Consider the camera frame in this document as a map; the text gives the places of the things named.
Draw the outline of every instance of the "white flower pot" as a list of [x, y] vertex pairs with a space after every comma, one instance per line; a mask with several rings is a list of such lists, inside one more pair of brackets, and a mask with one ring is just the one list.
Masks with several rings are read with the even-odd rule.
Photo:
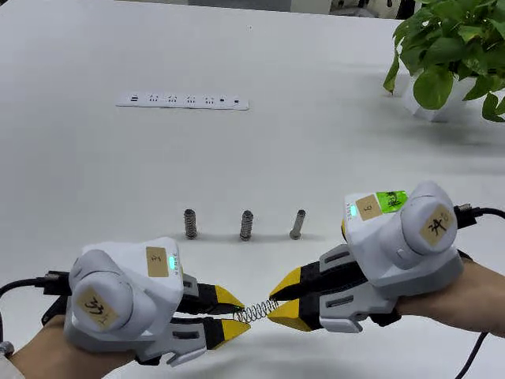
[[463, 101], [463, 99], [468, 91], [475, 85], [474, 77], [466, 77], [462, 81], [458, 81], [458, 79], [455, 78], [447, 102], [440, 109], [432, 111], [424, 109], [413, 97], [413, 84], [416, 79], [417, 77], [410, 78], [407, 90], [405, 90], [402, 96], [403, 105], [412, 112], [414, 116], [433, 122], [448, 122], [453, 119], [455, 115], [460, 114], [466, 105], [466, 101]]

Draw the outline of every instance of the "black wire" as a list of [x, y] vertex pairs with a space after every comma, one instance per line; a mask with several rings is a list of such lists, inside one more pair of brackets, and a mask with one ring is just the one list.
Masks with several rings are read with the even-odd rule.
[[484, 342], [484, 338], [486, 338], [487, 335], [488, 335], [488, 333], [486, 333], [486, 332], [481, 333], [479, 338], [477, 338], [477, 342], [475, 343], [475, 346], [473, 347], [472, 352], [470, 353], [468, 359], [466, 360], [465, 365], [463, 366], [463, 368], [461, 369], [461, 371], [459, 372], [459, 374], [456, 376], [455, 379], [462, 379], [465, 376], [466, 372], [468, 371], [468, 369], [472, 365], [473, 360], [477, 356], [477, 353], [479, 352], [479, 349], [481, 348], [482, 343]]
[[[46, 282], [47, 282], [46, 278], [16, 280], [15, 282], [8, 283], [5, 286], [0, 287], [0, 298], [7, 291], [13, 290], [14, 288], [37, 286], [45, 284]], [[0, 342], [3, 342], [3, 322], [1, 313], [0, 313]]]
[[477, 217], [483, 215], [495, 215], [501, 217], [502, 219], [505, 219], [505, 212], [496, 208], [475, 208], [474, 212], [475, 216]]

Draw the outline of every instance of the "potted plant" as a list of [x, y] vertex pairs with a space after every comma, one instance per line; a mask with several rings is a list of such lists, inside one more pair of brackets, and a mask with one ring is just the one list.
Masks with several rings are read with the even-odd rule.
[[493, 93], [505, 88], [505, 0], [421, 2], [395, 30], [384, 88], [393, 93], [401, 60], [412, 77], [404, 99], [415, 99], [421, 116], [436, 120], [437, 112], [485, 96], [482, 116], [505, 122], [505, 99]]

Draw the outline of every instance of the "white tabletop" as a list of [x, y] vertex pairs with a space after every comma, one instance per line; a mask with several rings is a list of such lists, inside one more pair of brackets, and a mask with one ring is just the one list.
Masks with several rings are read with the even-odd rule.
[[[247, 304], [342, 239], [352, 192], [412, 190], [425, 179], [457, 204], [503, 207], [505, 129], [413, 118], [381, 87], [397, 21], [110, 0], [12, 0], [0, 8], [0, 278], [68, 270], [93, 242], [180, 240], [185, 271]], [[249, 111], [117, 108], [121, 92], [235, 93]], [[183, 239], [196, 210], [200, 239]], [[255, 215], [239, 242], [241, 213]], [[287, 232], [299, 208], [304, 238]], [[458, 246], [505, 271], [483, 220]], [[2, 298], [18, 347], [53, 299]], [[259, 321], [189, 364], [128, 365], [112, 377], [453, 377], [477, 335], [417, 317], [360, 335]], [[492, 337], [468, 377], [500, 377]]]

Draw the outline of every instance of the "green sticker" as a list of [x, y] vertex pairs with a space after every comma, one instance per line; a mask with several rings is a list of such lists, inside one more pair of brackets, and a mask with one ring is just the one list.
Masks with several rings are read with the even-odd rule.
[[377, 192], [376, 195], [382, 213], [397, 212], [407, 201], [407, 193], [405, 191]]

